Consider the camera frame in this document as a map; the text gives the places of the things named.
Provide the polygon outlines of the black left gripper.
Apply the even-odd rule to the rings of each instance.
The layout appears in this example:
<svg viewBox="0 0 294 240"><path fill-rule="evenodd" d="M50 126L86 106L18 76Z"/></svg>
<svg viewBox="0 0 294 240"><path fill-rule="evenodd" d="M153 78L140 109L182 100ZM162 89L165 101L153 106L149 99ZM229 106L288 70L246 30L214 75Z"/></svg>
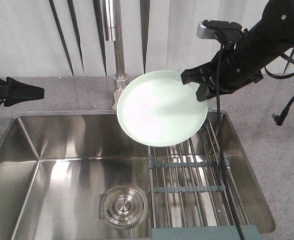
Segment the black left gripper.
<svg viewBox="0 0 294 240"><path fill-rule="evenodd" d="M8 95L5 98L3 90L6 86L8 86ZM0 79L0 106L5 100L6 106L11 107L22 102L41 100L44 97L45 90L42 87L22 83L12 77L7 77L7 82Z"/></svg>

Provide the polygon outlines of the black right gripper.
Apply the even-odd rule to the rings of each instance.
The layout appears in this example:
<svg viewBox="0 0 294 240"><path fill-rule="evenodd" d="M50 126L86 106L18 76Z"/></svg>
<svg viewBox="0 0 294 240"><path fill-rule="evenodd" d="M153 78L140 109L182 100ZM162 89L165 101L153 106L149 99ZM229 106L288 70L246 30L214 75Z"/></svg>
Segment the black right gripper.
<svg viewBox="0 0 294 240"><path fill-rule="evenodd" d="M214 58L203 65L185 69L181 73L182 84L200 84L196 91L198 102L235 91L263 79L263 52L242 42L235 49L221 47Z"/></svg>

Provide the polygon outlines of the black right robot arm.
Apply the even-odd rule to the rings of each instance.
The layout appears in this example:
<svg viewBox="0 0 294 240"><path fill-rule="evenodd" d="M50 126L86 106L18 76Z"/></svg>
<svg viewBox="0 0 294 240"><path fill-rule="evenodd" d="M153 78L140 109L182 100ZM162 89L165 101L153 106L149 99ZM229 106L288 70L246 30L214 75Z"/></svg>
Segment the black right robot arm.
<svg viewBox="0 0 294 240"><path fill-rule="evenodd" d="M201 39L222 44L214 58L181 74L184 85L197 83L199 102L238 89L262 79L261 69L294 47L294 0L270 0L261 19L242 30L236 22L204 20L197 29Z"/></svg>

